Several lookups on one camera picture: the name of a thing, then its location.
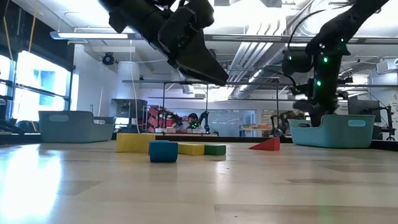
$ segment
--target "yellow block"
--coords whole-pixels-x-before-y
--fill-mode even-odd
[[[191,156],[199,156],[205,154],[205,145],[200,144],[178,144],[178,153]]]
[[[116,137],[116,152],[148,153],[149,142],[155,140],[155,134],[119,133]]]

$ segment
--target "toy block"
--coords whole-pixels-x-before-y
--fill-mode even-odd
[[[178,145],[178,153],[191,156],[199,156],[205,154],[205,145],[202,144],[185,144]]]
[[[260,144],[256,144],[255,146],[250,147],[250,149],[278,151],[280,150],[280,139],[279,138],[268,139]]]
[[[226,145],[205,145],[205,155],[223,156],[226,153]]]
[[[178,157],[178,143],[152,141],[149,143],[150,162],[175,162]]]
[[[116,152],[149,152],[149,142],[155,140],[155,134],[118,133]]]
[[[149,147],[148,147],[148,155],[150,154],[150,144],[151,144],[152,142],[169,142],[169,140],[153,140],[153,141],[150,141],[150,142],[149,142]]]

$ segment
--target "ceiling light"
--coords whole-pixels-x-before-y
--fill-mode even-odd
[[[58,33],[61,39],[128,39],[127,34]]]

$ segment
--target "wall-mounted camera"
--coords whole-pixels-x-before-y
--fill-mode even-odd
[[[113,57],[113,53],[105,52],[105,56],[102,58],[102,63],[104,63],[104,65],[113,65],[115,62],[116,60]]]

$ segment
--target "green block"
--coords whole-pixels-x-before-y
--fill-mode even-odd
[[[225,145],[205,145],[205,155],[223,156],[225,153]]]

